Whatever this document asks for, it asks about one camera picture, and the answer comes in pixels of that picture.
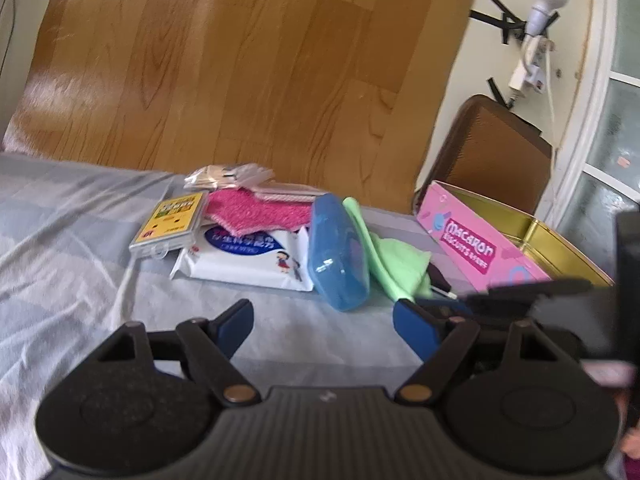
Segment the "green microfiber cloth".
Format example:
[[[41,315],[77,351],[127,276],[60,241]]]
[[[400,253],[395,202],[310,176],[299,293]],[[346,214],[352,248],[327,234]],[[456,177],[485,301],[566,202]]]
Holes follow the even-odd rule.
[[[371,232],[364,222],[360,205],[354,198],[345,198],[343,206],[360,237],[370,274],[386,296],[393,301],[431,298],[432,284],[427,275],[431,254],[402,240],[382,238]]]

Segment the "white wet wipes pack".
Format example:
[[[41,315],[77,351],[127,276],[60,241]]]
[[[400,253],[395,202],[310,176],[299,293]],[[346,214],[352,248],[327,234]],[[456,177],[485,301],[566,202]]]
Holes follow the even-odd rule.
[[[311,292],[307,270],[308,230],[257,231],[234,236],[222,226],[202,226],[194,244],[184,248],[171,276]]]

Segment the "pink macaron biscuit tin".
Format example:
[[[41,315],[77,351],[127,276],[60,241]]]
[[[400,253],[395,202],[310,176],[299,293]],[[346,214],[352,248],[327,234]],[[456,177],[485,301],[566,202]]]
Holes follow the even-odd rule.
[[[478,292],[558,278],[613,284],[608,274],[544,222],[452,184],[427,185],[416,220]]]

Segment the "blue plastic case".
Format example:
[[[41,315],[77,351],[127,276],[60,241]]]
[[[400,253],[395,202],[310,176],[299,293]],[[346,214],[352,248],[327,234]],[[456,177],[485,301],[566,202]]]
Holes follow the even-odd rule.
[[[357,309],[369,298],[366,252],[352,218],[334,194],[323,194],[312,204],[307,270],[314,288],[337,311]]]

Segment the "pink towel cloth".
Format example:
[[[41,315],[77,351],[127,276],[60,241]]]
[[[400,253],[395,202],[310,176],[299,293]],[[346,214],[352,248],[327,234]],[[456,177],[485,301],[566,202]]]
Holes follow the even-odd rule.
[[[268,202],[256,198],[250,191],[228,188],[209,194],[203,216],[233,236],[258,231],[295,232],[309,226],[311,204]]]

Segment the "yellow card box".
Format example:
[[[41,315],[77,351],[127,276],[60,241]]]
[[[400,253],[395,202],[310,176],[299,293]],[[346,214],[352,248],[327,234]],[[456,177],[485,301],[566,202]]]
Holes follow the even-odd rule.
[[[190,247],[201,225],[207,192],[181,195],[158,203],[129,244],[136,258],[163,259],[174,250]]]

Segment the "grey blue bed sheet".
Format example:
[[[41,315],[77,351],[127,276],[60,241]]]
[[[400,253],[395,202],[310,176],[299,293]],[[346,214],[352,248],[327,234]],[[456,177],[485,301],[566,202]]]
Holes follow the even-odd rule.
[[[341,313],[314,292],[191,280],[175,259],[135,259],[129,245],[182,177],[15,154],[1,157],[1,474],[49,468],[34,417],[41,398],[128,321],[172,330],[254,304],[254,330],[233,357],[258,389],[274,385],[394,390],[419,365],[397,336],[392,305],[372,289]]]

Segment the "clear plastic packet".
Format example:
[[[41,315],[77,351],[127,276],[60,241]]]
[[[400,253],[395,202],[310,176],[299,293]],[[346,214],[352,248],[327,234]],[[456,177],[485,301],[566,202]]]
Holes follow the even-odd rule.
[[[184,178],[186,190],[219,191],[225,188],[251,188],[269,181],[274,172],[251,162],[242,165],[207,165]]]

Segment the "white power adapter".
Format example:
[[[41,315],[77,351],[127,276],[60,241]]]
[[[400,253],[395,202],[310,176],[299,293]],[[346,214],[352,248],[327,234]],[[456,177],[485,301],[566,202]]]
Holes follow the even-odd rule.
[[[544,94],[551,72],[550,53],[553,44],[546,36],[526,36],[521,47],[520,60],[509,81],[513,99],[535,91]]]

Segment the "wood pattern board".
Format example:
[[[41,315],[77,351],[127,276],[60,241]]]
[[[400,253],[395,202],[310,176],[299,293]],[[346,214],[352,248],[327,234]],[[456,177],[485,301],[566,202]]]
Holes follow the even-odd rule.
[[[406,212],[473,0],[50,0],[11,152],[258,162]]]

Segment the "white door frame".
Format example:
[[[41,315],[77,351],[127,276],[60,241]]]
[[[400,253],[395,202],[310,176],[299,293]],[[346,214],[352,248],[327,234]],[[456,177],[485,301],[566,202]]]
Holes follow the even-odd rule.
[[[582,79],[538,214],[558,228],[582,183],[639,200],[639,0],[592,0]]]

